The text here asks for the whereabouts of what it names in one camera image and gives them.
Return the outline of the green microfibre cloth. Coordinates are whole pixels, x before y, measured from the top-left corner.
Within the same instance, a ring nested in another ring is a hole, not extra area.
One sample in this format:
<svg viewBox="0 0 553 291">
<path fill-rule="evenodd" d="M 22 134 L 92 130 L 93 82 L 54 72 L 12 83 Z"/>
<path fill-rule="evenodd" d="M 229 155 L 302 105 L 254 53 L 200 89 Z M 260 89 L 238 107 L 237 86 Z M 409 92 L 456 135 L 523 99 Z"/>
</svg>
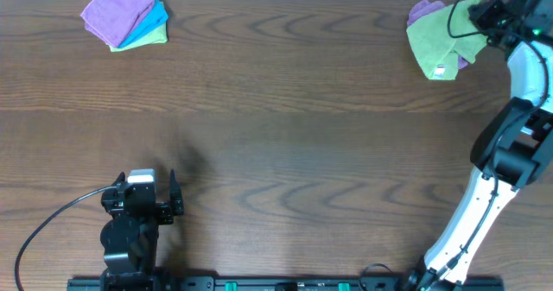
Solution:
<svg viewBox="0 0 553 291">
<path fill-rule="evenodd" d="M 408 14 L 407 37 L 423 74 L 431 80 L 454 80 L 486 46 L 476 35 L 468 9 L 482 0 L 464 0 L 456 6 L 422 0 Z"/>
</svg>

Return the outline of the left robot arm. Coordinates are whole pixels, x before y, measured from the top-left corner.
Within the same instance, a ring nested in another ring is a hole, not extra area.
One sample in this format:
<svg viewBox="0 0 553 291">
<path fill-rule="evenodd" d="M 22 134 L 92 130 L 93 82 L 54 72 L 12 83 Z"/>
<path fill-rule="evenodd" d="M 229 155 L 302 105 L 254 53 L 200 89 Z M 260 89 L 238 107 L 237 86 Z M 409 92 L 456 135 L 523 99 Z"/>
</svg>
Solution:
<svg viewBox="0 0 553 291">
<path fill-rule="evenodd" d="M 100 288 L 108 291 L 178 290 L 180 282 L 156 266 L 159 227 L 184 214 L 181 186 L 169 173 L 169 196 L 156 200 L 156 173 L 152 168 L 120 174 L 102 193 L 101 205 L 111 220 L 100 232 L 107 266 Z"/>
</svg>

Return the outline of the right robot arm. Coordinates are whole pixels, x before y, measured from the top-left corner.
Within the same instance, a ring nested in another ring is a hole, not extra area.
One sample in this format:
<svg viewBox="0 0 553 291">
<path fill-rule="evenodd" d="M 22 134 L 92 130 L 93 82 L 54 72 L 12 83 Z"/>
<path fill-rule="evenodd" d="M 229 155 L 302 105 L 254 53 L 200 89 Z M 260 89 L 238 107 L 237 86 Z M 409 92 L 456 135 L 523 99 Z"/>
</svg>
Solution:
<svg viewBox="0 0 553 291">
<path fill-rule="evenodd" d="M 502 50 L 511 93 L 473 145 L 453 217 L 397 289 L 500 290 L 499 278 L 472 277 L 468 269 L 501 211 L 552 160 L 552 0 L 421 1 L 406 31 L 429 79 L 453 79 L 484 47 Z"/>
</svg>

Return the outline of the crumpled purple cloth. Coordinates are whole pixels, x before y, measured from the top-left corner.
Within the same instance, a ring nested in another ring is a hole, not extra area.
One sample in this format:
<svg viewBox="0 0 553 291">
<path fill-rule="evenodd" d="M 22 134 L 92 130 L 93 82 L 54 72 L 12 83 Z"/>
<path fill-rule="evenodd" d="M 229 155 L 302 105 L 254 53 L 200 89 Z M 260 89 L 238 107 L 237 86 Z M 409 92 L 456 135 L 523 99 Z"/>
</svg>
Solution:
<svg viewBox="0 0 553 291">
<path fill-rule="evenodd" d="M 428 79 L 453 80 L 468 62 L 454 51 L 446 30 L 445 4 L 422 0 L 410 11 L 407 36 L 411 51 Z"/>
</svg>

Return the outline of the folded green cloth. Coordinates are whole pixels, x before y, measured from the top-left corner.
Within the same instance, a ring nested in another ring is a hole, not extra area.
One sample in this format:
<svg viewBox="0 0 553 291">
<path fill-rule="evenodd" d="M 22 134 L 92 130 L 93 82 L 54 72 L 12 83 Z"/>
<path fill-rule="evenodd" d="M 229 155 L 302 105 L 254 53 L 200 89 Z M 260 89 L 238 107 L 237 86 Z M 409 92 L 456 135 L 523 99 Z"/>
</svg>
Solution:
<svg viewBox="0 0 553 291">
<path fill-rule="evenodd" d="M 163 43 L 166 43 L 167 41 L 168 41 L 167 24 L 164 23 L 158 26 L 157 28 L 153 29 L 152 31 L 150 31 L 142 38 L 132 42 L 129 45 L 126 45 L 124 47 L 109 46 L 109 49 L 112 53 L 116 53 L 116 52 L 131 50 L 136 47 L 142 47 L 142 46 L 153 45 L 153 44 L 163 44 Z"/>
</svg>

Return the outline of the folded purple cloth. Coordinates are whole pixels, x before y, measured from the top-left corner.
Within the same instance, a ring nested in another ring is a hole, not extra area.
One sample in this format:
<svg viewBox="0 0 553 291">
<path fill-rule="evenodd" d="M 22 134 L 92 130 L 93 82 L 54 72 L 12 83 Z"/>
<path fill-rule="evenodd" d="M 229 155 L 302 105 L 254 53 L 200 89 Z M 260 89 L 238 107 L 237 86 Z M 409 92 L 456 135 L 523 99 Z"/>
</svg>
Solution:
<svg viewBox="0 0 553 291">
<path fill-rule="evenodd" d="M 86 30 L 119 47 L 155 4 L 156 0 L 92 0 L 80 16 Z"/>
</svg>

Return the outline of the folded blue cloth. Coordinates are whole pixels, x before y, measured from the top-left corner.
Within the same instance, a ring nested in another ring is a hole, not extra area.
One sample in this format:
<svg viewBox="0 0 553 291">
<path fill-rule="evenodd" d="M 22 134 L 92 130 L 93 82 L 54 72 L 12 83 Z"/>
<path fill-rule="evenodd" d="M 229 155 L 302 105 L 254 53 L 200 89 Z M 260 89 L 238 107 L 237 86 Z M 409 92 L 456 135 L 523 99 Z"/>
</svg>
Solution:
<svg viewBox="0 0 553 291">
<path fill-rule="evenodd" d="M 168 13 L 160 0 L 154 0 L 154 6 L 144 19 L 134 28 L 127 38 L 119 45 L 118 49 L 124 49 L 136 41 L 139 41 L 155 28 L 160 27 L 168 20 Z"/>
</svg>

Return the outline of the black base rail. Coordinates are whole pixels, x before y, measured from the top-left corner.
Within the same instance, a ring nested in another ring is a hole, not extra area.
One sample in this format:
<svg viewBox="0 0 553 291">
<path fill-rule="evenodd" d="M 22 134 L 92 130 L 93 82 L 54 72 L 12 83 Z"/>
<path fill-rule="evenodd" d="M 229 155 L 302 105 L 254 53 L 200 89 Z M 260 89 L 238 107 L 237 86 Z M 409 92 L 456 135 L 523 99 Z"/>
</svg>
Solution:
<svg viewBox="0 0 553 291">
<path fill-rule="evenodd" d="M 401 278 L 384 275 L 361 279 L 222 279 L 194 276 L 169 282 L 132 282 L 127 285 L 106 279 L 70 279 L 67 291 L 139 290 L 139 291 L 396 291 Z"/>
</svg>

